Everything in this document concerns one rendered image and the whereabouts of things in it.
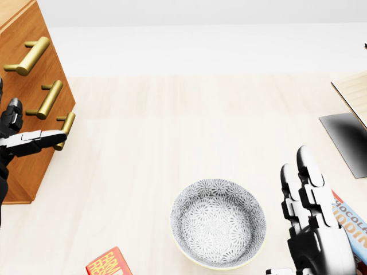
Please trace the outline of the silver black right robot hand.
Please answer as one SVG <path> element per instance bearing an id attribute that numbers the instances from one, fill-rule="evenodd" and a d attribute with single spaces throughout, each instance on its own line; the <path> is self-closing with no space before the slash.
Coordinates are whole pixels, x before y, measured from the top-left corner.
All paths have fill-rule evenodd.
<path id="1" fill-rule="evenodd" d="M 280 171 L 295 269 L 272 268 L 266 275 L 357 275 L 348 235 L 333 214 L 335 197 L 306 145 L 297 150 L 296 162 L 297 174 L 288 163 Z"/>

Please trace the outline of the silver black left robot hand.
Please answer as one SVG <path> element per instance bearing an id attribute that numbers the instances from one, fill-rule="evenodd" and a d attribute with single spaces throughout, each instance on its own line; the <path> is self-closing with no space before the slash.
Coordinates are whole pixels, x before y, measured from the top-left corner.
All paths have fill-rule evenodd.
<path id="1" fill-rule="evenodd" d="M 41 152 L 67 139 L 67 134 L 58 129 L 20 132 L 23 125 L 23 108 L 20 99 L 12 98 L 0 115 L 0 227 L 2 204 L 7 195 L 9 170 L 7 166 L 14 157 Z"/>

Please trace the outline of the wooden cabinet with drawers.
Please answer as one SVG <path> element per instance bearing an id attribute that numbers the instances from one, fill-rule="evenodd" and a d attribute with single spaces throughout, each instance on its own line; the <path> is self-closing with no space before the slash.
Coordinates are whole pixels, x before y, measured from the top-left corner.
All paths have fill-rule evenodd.
<path id="1" fill-rule="evenodd" d="M 51 86 L 57 80 L 61 88 L 47 118 L 23 116 L 23 132 L 61 129 L 62 122 L 56 119 L 72 112 L 75 100 L 53 44 L 50 44 L 27 76 L 16 71 L 7 72 L 5 65 L 17 66 L 31 51 L 27 42 L 37 42 L 41 37 L 50 38 L 37 0 L 0 0 L 0 77 L 3 79 L 3 95 L 0 115 L 9 101 L 20 99 L 24 111 L 39 109 Z M 32 202 L 54 154 L 54 148 L 20 158 L 8 165 L 9 190 L 6 204 Z"/>

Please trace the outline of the patterned black and white bowl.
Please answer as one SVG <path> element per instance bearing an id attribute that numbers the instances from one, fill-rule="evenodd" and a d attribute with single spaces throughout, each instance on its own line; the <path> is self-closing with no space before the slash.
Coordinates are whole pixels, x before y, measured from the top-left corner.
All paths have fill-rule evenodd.
<path id="1" fill-rule="evenodd" d="M 262 251 L 267 221 L 256 197 L 225 179 L 202 179 L 173 200 L 170 232 L 183 255 L 212 270 L 233 270 Z"/>

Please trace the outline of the blue orange pudding box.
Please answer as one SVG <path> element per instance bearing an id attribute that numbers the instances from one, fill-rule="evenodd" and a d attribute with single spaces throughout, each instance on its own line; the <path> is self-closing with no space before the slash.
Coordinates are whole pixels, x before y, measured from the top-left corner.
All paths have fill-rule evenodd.
<path id="1" fill-rule="evenodd" d="M 335 192 L 333 214 L 345 229 L 354 255 L 357 275 L 367 275 L 367 223 Z"/>

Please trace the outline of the flat dark stove plate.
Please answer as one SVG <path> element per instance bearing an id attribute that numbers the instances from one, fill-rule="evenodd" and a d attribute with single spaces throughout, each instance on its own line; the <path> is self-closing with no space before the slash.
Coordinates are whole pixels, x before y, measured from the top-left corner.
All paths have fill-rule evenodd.
<path id="1" fill-rule="evenodd" d="M 319 118 L 356 179 L 367 178 L 367 130 L 353 113 Z"/>

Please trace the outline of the red printed food box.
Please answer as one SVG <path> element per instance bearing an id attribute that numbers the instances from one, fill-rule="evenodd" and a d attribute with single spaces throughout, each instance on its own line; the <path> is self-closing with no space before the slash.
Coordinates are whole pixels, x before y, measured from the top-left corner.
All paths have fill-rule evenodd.
<path id="1" fill-rule="evenodd" d="M 85 268 L 88 275 L 132 275 L 117 246 L 95 258 Z"/>

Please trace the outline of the pale wooden board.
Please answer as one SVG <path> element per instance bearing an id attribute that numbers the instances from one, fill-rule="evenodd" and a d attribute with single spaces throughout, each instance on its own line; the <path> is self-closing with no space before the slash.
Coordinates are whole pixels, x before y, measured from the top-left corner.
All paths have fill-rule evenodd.
<path id="1" fill-rule="evenodd" d="M 367 131 L 367 70 L 331 84 Z"/>

